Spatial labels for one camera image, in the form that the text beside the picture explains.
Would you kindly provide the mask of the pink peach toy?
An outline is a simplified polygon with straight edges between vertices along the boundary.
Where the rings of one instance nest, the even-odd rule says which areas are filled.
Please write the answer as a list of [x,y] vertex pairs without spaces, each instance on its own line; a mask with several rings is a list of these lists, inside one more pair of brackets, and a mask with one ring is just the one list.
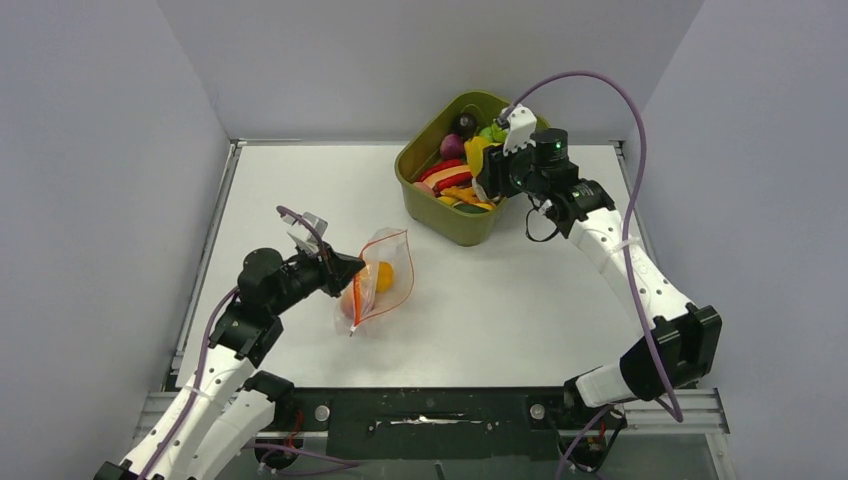
[[344,317],[348,319],[355,318],[354,292],[352,290],[346,290],[341,295],[339,299],[339,309]]

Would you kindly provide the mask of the yellow lemon slice toy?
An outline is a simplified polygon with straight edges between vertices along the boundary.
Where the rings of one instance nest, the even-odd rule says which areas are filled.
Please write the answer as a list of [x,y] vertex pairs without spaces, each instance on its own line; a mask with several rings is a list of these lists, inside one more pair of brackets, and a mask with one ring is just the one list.
[[493,143],[482,136],[474,136],[464,143],[465,157],[470,173],[473,177],[480,174],[484,164],[484,150]]

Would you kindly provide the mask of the yellow bell pepper toy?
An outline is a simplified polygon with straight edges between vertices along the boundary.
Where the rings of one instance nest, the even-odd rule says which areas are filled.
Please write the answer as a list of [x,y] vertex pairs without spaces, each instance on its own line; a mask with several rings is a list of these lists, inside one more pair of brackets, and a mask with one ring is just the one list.
[[391,290],[394,284],[394,268],[389,262],[380,261],[376,267],[375,292],[384,294]]

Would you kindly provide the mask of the clear zip top bag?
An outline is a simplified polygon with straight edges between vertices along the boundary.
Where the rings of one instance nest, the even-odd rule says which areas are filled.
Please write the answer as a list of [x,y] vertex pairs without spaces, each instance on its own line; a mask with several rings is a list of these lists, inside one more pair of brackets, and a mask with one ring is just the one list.
[[358,258],[365,267],[343,290],[334,311],[334,325],[342,335],[353,336],[376,318],[398,309],[409,299],[415,285],[407,229],[376,231]]

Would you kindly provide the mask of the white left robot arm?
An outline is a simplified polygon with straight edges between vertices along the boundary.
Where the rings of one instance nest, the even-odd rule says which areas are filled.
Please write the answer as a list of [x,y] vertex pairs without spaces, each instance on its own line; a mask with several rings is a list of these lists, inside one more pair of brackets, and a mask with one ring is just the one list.
[[249,253],[237,285],[216,305],[197,367],[149,433],[98,479],[212,479],[275,418],[291,381],[261,363],[283,332],[281,315],[311,294],[343,293],[364,260],[331,248]]

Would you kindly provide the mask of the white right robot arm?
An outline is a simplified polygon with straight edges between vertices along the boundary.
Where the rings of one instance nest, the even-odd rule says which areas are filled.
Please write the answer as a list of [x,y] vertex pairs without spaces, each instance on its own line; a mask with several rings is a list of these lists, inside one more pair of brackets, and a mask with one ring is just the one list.
[[488,197],[525,194],[595,265],[628,308],[640,339],[620,359],[567,381],[562,400],[572,425],[590,425],[602,406],[653,401],[707,375],[713,366],[722,319],[680,292],[629,233],[628,222],[602,185],[581,177],[568,156],[567,133],[545,129],[528,144],[508,150],[488,146],[475,179]]

